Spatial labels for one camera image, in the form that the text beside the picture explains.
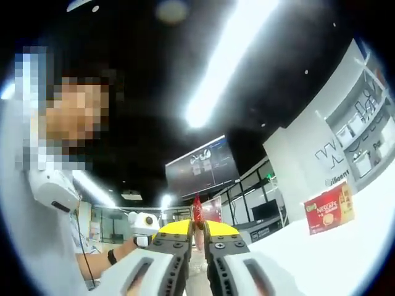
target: black ceiling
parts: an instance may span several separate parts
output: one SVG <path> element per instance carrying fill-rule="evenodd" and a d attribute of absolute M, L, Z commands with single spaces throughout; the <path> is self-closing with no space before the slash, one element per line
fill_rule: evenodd
<path fill-rule="evenodd" d="M 185 108 L 234 1 L 191 1 L 190 16 L 177 26 L 155 19 L 155 0 L 92 1 L 69 13 L 67 3 L 55 2 L 45 11 L 31 8 L 35 17 L 17 33 L 17 46 L 1 49 L 2 70 L 18 46 L 39 36 L 40 44 L 62 53 L 63 71 L 116 69 L 124 95 L 110 111 L 109 132 L 85 153 L 95 179 L 123 206 L 159 205 L 167 188 L 164 165 L 222 134 L 243 174 L 265 156 L 262 143 L 325 84 L 351 41 L 326 1 L 280 1 L 209 124 L 195 130 L 187 127 Z M 100 8 L 92 13 L 94 5 Z M 143 201 L 123 200 L 124 189 L 140 191 Z"/>

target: screen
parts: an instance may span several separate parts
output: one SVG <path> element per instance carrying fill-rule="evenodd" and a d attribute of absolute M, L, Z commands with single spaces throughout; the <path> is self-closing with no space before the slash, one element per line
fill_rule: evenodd
<path fill-rule="evenodd" d="M 274 216 L 279 215 L 277 201 L 275 199 L 263 203 L 262 205 L 258 205 L 251 209 L 252 214 L 254 215 L 254 220 L 264 220 L 269 219 Z"/>
<path fill-rule="evenodd" d="M 225 136 L 168 163 L 166 178 L 179 197 L 219 189 L 239 178 L 235 160 Z"/>

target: black watch strap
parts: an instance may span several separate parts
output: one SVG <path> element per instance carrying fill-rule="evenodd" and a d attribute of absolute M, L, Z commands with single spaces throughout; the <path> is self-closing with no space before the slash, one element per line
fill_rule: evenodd
<path fill-rule="evenodd" d="M 109 262 L 111 263 L 111 265 L 116 264 L 117 259 L 114 256 L 114 250 L 113 249 L 108 251 L 107 258 L 108 258 Z"/>

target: red box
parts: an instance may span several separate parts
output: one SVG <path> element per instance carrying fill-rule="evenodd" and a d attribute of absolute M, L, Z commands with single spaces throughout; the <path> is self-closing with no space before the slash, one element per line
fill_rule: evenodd
<path fill-rule="evenodd" d="M 351 190 L 347 182 L 304 203 L 310 234 L 335 228 L 354 219 Z"/>

